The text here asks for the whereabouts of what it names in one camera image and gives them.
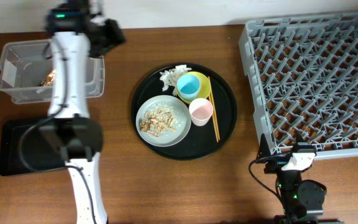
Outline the pink cup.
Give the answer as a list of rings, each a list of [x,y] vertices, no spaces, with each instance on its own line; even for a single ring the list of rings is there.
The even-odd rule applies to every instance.
[[[212,117],[214,109],[209,100],[197,98],[190,103],[189,112],[195,126],[204,126]]]

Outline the light blue cup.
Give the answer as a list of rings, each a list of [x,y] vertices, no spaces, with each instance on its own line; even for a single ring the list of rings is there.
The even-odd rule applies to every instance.
[[[186,101],[196,99],[200,88],[200,80],[192,74],[183,75],[177,81],[178,93]]]

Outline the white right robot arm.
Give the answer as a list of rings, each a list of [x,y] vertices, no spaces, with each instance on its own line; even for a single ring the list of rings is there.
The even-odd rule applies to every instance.
[[[271,223],[339,223],[320,221],[327,187],[315,180],[303,180],[301,175],[312,167],[316,149],[300,135],[287,152],[273,153],[264,134],[260,137],[257,157],[250,162],[248,170],[252,178],[263,188],[274,194],[283,207],[283,215],[276,215]],[[264,164],[265,174],[275,174],[275,188],[263,184],[252,172],[254,164]]]

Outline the yellow bowl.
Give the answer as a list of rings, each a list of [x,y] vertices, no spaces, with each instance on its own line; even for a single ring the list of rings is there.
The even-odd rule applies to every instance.
[[[210,91],[210,87],[209,87],[209,82],[208,82],[208,78],[206,75],[200,73],[200,72],[188,72],[187,74],[192,74],[194,76],[196,76],[201,83],[201,88],[200,91],[198,93],[198,96],[196,98],[207,98],[209,96],[209,91]],[[178,93],[178,96],[187,104],[190,104],[191,101],[186,101],[184,100]]]

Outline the wooden chopstick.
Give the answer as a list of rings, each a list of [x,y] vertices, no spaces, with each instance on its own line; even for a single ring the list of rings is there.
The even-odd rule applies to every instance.
[[[209,101],[211,102],[212,106],[213,106],[213,125],[214,125],[214,132],[215,132],[215,136],[216,136],[216,142],[220,141],[220,133],[219,133],[219,126],[218,126],[218,120],[217,120],[217,116],[216,116],[216,107],[215,107],[215,103],[214,103],[214,98],[213,98],[213,89],[212,89],[212,84],[211,84],[211,78],[208,77],[208,82],[209,82],[209,87],[210,87],[210,91],[209,91]]]
[[[215,136],[216,136],[216,142],[220,141],[220,137],[219,137],[219,127],[218,127],[218,122],[217,122],[217,117],[216,117],[216,110],[215,110],[215,105],[214,105],[214,99],[213,99],[213,95],[212,95],[212,91],[210,92],[209,96],[208,96],[208,100],[211,102],[212,106],[213,106],[213,114],[212,114],[212,119],[213,119],[213,126],[214,126],[214,132],[215,132]]]

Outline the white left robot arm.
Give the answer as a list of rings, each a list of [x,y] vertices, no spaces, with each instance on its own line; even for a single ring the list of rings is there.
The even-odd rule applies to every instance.
[[[102,1],[66,1],[51,9],[45,30],[50,35],[50,52],[55,83],[47,118],[21,136],[18,154],[24,157],[25,142],[38,131],[60,156],[69,171],[75,196],[77,223],[107,223],[99,180],[99,158],[103,148],[101,125],[90,118],[85,96],[87,60],[101,58],[125,42],[117,21],[107,19]]]

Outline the white napkin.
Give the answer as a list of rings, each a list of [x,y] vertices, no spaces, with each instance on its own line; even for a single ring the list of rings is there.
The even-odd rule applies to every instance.
[[[170,86],[173,87],[172,95],[178,96],[177,82],[180,77],[191,71],[187,65],[177,65],[173,69],[160,72],[160,80],[163,81],[162,91],[167,91]]]

